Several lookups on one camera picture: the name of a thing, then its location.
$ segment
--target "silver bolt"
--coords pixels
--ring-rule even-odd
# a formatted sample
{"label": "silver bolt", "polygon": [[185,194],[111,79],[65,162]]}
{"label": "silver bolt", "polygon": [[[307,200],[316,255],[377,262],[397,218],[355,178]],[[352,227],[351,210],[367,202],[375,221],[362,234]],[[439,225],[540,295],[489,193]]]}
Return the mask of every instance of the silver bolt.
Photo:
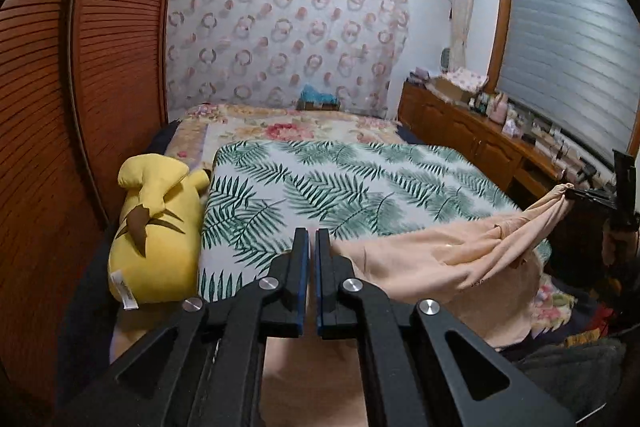
{"label": "silver bolt", "polygon": [[182,309],[186,312],[196,312],[202,308],[203,302],[200,297],[189,297],[182,301]]}
{"label": "silver bolt", "polygon": [[440,305],[433,299],[425,299],[418,304],[418,308],[420,308],[420,311],[425,315],[435,315],[440,311]]}
{"label": "silver bolt", "polygon": [[359,292],[362,290],[362,281],[360,279],[345,279],[342,287],[348,292]]}
{"label": "silver bolt", "polygon": [[274,290],[278,287],[278,280],[275,277],[263,277],[258,282],[258,286],[263,290]]}

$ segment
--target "mattress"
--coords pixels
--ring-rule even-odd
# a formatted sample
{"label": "mattress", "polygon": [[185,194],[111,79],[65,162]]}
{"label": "mattress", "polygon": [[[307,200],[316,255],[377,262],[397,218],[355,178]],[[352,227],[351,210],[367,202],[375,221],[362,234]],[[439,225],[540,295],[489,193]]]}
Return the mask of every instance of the mattress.
{"label": "mattress", "polygon": [[[198,291],[229,298],[287,251],[296,227],[336,239],[410,232],[517,209],[458,152],[439,146],[242,140],[221,147],[202,229]],[[550,248],[536,248],[542,263]]]}
{"label": "mattress", "polygon": [[338,111],[202,104],[187,111],[165,154],[191,169],[211,169],[218,149],[241,140],[404,143],[397,129],[398,125],[392,121]]}

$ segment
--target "window blind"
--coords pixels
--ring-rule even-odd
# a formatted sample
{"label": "window blind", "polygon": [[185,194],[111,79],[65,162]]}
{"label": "window blind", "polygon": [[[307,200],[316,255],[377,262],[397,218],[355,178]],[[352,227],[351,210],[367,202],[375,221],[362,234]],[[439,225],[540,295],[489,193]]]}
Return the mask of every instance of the window blind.
{"label": "window blind", "polygon": [[511,0],[497,87],[612,163],[638,109],[638,20],[626,0]]}

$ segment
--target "wooden desk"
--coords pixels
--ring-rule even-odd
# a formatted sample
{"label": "wooden desk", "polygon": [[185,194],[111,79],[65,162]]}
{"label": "wooden desk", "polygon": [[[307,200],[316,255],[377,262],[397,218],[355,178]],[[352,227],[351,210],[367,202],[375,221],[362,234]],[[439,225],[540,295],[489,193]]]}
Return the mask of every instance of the wooden desk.
{"label": "wooden desk", "polygon": [[404,83],[398,120],[423,142],[460,152],[505,192],[515,180],[537,200],[558,183],[558,170],[535,147],[422,86]]}

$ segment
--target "wooden window frame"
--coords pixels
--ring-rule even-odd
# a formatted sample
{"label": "wooden window frame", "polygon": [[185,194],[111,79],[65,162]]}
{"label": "wooden window frame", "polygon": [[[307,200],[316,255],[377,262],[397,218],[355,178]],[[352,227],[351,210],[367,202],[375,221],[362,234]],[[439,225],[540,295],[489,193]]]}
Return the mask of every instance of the wooden window frame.
{"label": "wooden window frame", "polygon": [[[489,93],[495,92],[500,77],[500,69],[502,68],[502,60],[504,58],[504,48],[507,44],[507,34],[509,32],[509,19],[511,17],[511,0],[500,0],[498,6],[498,20],[495,25],[494,48],[491,52],[491,60],[489,61],[488,81],[485,91]],[[636,122],[631,132],[629,144],[626,147],[626,153],[631,156],[638,155],[640,148],[640,98],[638,100],[638,110],[636,111]]]}

